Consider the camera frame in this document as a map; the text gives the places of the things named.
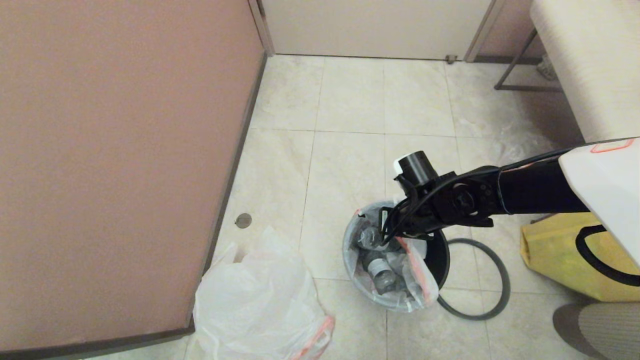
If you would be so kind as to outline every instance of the cushioned bench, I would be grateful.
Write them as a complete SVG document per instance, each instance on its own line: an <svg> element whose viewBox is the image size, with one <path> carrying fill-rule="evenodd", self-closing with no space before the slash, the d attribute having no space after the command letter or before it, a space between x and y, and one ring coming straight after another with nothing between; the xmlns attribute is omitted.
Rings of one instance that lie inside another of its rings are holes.
<svg viewBox="0 0 640 360"><path fill-rule="evenodd" d="M585 140L640 136L640 0L534 0L531 19Z"/></svg>

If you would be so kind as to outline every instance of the plastic bottle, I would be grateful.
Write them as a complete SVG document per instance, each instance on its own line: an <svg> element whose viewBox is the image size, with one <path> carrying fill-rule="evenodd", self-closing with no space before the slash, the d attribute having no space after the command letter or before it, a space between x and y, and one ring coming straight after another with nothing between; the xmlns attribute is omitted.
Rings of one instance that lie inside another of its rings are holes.
<svg viewBox="0 0 640 360"><path fill-rule="evenodd" d="M373 285L380 295L395 288L396 273L391 270L384 255L380 251L363 251L362 267L367 270Z"/></svg>
<svg viewBox="0 0 640 360"><path fill-rule="evenodd" d="M373 226L367 227L360 233L358 238L358 246L367 249L374 250L382 244L382 235Z"/></svg>

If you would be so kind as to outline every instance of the rubber ring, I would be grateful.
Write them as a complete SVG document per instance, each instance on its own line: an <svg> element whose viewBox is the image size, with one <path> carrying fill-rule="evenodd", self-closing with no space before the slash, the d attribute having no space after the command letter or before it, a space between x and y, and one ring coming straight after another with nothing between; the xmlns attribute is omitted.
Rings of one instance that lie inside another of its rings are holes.
<svg viewBox="0 0 640 360"><path fill-rule="evenodd" d="M438 297L438 303L442 305L442 307L444 307L444 309L447 310L448 312L452 313L453 315L459 318L466 319L466 320L481 321L481 320L488 320L496 317L499 313L502 312L502 310L504 310L504 308L507 306L507 303L509 302L509 298L511 297L511 282L509 281L509 273L507 272L507 268L504 266L504 263L502 262L500 257L498 257L498 254L496 254L491 248L489 248L488 246L486 246L485 244L479 241L475 241L467 238L457 238L457 239L449 240L448 242L449 242L449 245L455 244L455 243L464 243L471 246L475 246L480 250L484 251L485 254L489 255L489 258L491 258L491 260L493 260L493 262L495 263L495 266L498 267L498 272L500 272L500 278L502 279L502 293L500 294L500 300L498 300L498 304L496 304L495 307L493 307L493 309L489 310L489 312L480 314L480 315L463 314L458 310L455 310L453 307L451 307L451 305L449 305L442 298L442 296Z"/></svg>

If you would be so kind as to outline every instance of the tile floor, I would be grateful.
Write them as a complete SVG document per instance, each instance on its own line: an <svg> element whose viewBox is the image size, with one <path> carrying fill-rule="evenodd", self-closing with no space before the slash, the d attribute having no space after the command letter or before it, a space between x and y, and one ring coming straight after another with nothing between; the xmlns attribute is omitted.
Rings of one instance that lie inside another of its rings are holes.
<svg viewBox="0 0 640 360"><path fill-rule="evenodd" d="M557 307L580 297L520 259L519 227L531 217L495 217L491 229L445 231L487 243L509 270L511 301L486 322L461 320L437 304L413 314L386 311L355 290L342 264L342 235L354 210L402 194L392 180L397 157L424 150L437 171L460 172L582 141L564 95L495 91L505 67L268 60L217 249L236 241L246 252L268 225L299 248L320 303L336 319L322 359L587 359L551 322ZM528 66L512 78L545 82ZM244 212L253 224L238 229L234 220ZM500 279L490 259L464 245L452 247L451 257L446 299L469 313L492 307ZM103 359L203 360L197 342L188 343L184 338Z"/></svg>

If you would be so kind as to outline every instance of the pink wall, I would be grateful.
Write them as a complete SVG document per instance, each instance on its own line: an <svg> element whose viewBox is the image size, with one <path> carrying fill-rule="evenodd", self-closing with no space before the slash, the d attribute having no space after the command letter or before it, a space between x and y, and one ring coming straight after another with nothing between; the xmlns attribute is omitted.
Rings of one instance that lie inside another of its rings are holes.
<svg viewBox="0 0 640 360"><path fill-rule="evenodd" d="M0 3L0 350L187 326L262 54L246 0Z"/></svg>
<svg viewBox="0 0 640 360"><path fill-rule="evenodd" d="M529 17L531 2L532 0L506 0L478 55L517 55L533 30L533 22ZM544 53L540 38L536 38L525 56L540 57Z"/></svg>

